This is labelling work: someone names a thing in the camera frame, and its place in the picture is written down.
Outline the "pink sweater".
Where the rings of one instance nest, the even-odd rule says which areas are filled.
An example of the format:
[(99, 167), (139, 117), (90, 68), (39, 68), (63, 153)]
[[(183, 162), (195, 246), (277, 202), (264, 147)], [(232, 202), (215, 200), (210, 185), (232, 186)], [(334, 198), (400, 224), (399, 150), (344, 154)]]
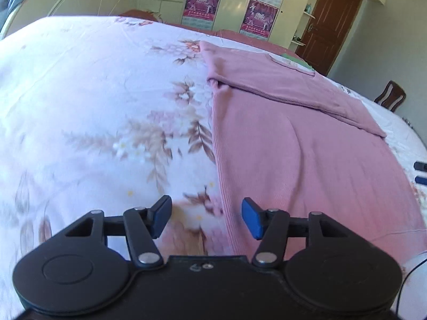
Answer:
[(320, 74), (266, 53), (200, 43), (213, 88), (213, 149), (232, 250), (257, 243), (241, 204), (294, 217), (323, 212), (403, 263), (426, 224), (385, 132), (363, 103)]

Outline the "wooden chair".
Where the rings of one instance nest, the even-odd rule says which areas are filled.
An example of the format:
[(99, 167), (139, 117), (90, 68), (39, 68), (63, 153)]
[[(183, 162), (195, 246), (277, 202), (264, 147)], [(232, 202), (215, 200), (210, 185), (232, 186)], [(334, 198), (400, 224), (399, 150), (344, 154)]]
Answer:
[(405, 99), (406, 93), (402, 87), (390, 80), (374, 102), (394, 113), (404, 103)]

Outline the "white floral bed sheet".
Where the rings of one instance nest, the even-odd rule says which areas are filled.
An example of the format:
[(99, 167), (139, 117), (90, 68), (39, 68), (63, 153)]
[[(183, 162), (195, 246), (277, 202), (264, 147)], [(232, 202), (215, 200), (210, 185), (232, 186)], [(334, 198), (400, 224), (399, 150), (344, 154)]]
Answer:
[(49, 17), (1, 42), (1, 318), (16, 263), (91, 210), (168, 194), (166, 255), (228, 255), (199, 43), (243, 43), (127, 17)]

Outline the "green folded cloth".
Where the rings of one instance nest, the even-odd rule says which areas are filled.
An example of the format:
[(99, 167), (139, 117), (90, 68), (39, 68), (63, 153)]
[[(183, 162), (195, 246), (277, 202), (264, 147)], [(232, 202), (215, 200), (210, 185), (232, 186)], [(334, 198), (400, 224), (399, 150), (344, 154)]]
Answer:
[(284, 54), (281, 55), (281, 57), (283, 57), (285, 59), (288, 59), (290, 61), (293, 61), (293, 62), (295, 62), (297, 64), (300, 64), (301, 66), (306, 66), (307, 65), (307, 63), (303, 59), (300, 59), (297, 56), (293, 56), (292, 54), (284, 53)]

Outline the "corner shelf unit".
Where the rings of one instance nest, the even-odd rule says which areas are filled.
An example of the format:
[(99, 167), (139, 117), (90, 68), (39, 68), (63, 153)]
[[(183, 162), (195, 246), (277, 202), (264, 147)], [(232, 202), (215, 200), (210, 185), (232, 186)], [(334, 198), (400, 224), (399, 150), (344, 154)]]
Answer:
[(291, 51), (295, 52), (299, 48), (305, 46), (305, 43), (303, 43), (302, 41), (303, 34), (305, 32), (306, 27), (308, 27), (308, 25), (315, 20), (313, 10), (317, 2), (318, 0), (308, 0), (306, 2), (303, 14), (300, 18), (299, 24), (290, 43)]

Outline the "brown wooden door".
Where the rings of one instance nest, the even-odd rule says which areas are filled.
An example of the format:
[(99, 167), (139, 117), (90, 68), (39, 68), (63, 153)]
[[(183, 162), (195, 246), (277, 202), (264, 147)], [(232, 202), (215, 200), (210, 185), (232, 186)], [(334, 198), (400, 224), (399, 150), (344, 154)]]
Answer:
[(317, 0), (296, 54), (326, 76), (353, 26), (362, 0)]

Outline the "lower right pink poster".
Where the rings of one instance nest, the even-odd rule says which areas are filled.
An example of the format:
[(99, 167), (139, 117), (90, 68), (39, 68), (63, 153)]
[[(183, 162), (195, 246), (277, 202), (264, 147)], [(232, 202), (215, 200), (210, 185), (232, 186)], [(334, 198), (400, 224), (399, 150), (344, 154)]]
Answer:
[(240, 26), (240, 33), (248, 37), (266, 41), (271, 33), (278, 8), (250, 0)]

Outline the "cream wardrobe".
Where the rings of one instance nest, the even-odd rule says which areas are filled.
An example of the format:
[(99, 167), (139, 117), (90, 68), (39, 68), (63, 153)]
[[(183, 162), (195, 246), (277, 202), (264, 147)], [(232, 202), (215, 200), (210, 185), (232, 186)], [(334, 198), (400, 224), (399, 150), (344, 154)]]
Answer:
[[(137, 8), (159, 14), (166, 23), (181, 25), (186, 0), (137, 0)], [(212, 30), (231, 30), (240, 33), (250, 0), (220, 0)], [(308, 0), (283, 0), (267, 42), (289, 49), (305, 4)]]

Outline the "lower left pink poster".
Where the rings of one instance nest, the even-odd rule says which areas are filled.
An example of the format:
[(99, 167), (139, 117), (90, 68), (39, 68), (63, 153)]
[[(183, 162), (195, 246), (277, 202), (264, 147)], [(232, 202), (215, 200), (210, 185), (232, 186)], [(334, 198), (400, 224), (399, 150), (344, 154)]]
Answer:
[(212, 30), (220, 0), (186, 0), (181, 24), (202, 30)]

